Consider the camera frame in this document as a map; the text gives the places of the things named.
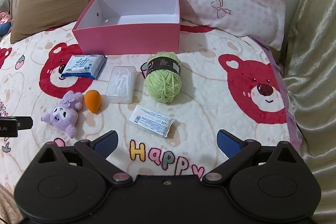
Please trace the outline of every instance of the silver screw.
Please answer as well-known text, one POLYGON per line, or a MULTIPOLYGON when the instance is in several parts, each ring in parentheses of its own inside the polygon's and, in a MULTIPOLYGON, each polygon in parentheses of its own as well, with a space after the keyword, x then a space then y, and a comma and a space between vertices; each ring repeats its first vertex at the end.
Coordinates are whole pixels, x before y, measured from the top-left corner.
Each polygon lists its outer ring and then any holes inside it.
POLYGON ((205 175, 205 178, 210 181, 219 181, 222 178, 220 173, 211 172, 205 175))
POLYGON ((130 176, 127 173, 115 173, 113 175, 113 179, 115 181, 125 181, 125 180, 128 180, 129 178, 130 176))

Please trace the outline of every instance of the plastic container of dental floss picks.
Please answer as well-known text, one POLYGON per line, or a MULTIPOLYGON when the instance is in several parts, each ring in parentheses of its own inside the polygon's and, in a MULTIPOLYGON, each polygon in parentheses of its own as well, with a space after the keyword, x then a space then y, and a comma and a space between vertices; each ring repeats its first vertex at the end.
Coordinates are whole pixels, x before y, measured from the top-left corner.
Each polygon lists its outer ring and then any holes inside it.
POLYGON ((106 95, 111 103, 130 104, 137 70, 135 67, 115 66, 112 70, 106 95))

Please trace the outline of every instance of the pink box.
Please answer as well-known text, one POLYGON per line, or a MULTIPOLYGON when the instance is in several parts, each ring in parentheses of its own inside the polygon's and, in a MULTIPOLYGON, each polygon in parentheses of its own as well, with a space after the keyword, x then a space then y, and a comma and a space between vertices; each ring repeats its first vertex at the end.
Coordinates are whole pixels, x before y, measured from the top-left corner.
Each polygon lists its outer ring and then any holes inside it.
POLYGON ((177 52, 179 0, 91 0, 72 32, 84 54, 177 52))

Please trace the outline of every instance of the black yarn label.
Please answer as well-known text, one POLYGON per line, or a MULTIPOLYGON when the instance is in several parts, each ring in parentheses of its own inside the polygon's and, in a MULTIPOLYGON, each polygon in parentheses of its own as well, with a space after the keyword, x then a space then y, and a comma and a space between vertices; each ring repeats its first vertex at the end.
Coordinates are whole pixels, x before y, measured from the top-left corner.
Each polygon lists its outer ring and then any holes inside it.
POLYGON ((160 69, 170 70, 179 76, 181 75, 181 66, 177 61, 175 61, 174 59, 170 57, 159 56, 148 62, 146 77, 151 72, 154 72, 160 69))

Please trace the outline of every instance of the green yarn ball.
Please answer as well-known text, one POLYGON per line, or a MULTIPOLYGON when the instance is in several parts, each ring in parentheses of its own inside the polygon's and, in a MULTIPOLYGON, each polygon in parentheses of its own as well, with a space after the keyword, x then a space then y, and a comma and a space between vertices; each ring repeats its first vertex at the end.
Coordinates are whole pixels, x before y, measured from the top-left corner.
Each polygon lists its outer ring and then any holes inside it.
MULTIPOLYGON (((173 52, 158 52, 154 56, 148 59, 150 60, 159 57, 169 57, 174 59, 181 65, 181 61, 178 59, 177 55, 173 52)), ((158 102, 168 103, 171 102, 174 97, 180 92, 182 81, 181 77, 170 70, 155 70, 146 76, 145 79, 146 87, 149 94, 158 102)))

